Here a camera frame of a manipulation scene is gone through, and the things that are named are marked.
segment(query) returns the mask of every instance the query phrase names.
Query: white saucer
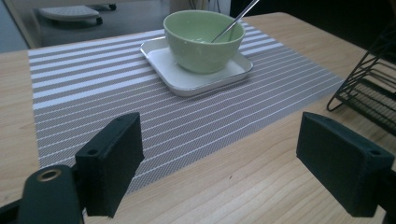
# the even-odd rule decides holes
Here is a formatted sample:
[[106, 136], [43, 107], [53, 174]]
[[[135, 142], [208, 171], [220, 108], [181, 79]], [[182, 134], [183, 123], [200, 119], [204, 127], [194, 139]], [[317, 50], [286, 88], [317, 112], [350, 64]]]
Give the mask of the white saucer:
[[140, 50], [170, 91], [179, 96], [192, 96], [241, 80], [253, 68], [252, 62], [238, 52], [217, 73], [194, 74], [175, 62], [164, 37], [146, 41]]

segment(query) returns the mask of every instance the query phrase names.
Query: gray and white placemat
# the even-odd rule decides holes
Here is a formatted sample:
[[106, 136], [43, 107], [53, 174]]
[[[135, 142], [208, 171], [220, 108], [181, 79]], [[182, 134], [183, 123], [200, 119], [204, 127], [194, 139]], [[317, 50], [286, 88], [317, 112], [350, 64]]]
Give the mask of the gray and white placemat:
[[247, 78], [200, 95], [171, 93], [140, 52], [163, 30], [29, 50], [41, 167], [73, 165], [112, 119], [140, 112], [145, 159], [129, 192], [333, 93], [343, 80], [272, 37], [247, 29]]

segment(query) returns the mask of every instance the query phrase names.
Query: black wire rack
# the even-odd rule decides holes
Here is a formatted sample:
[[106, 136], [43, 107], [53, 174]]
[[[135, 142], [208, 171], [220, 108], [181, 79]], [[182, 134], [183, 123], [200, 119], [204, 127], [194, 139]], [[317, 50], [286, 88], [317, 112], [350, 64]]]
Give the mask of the black wire rack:
[[347, 105], [396, 136], [396, 19], [381, 33], [327, 104]]

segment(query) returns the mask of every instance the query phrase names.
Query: light wood tabletop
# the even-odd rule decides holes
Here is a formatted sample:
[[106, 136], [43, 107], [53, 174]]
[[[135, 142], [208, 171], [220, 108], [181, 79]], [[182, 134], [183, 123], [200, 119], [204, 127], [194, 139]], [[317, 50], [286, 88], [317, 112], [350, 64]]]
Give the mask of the light wood tabletop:
[[[287, 14], [244, 20], [343, 78], [365, 53]], [[127, 195], [115, 218], [86, 223], [381, 223], [380, 207], [373, 218], [351, 217], [296, 158], [303, 111], [335, 119], [396, 154], [393, 135], [346, 106], [328, 112], [330, 98]], [[0, 205], [19, 199], [39, 168], [32, 103], [27, 52], [0, 54]]]

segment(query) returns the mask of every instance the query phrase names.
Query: ceramic bowl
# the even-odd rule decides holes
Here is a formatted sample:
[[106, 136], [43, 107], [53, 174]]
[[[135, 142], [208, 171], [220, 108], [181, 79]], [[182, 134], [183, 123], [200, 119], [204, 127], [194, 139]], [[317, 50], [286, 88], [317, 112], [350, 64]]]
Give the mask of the ceramic bowl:
[[238, 22], [215, 43], [211, 41], [233, 18], [212, 11], [184, 10], [165, 18], [166, 40], [176, 62], [197, 74], [211, 74], [225, 67], [235, 55], [245, 35]]

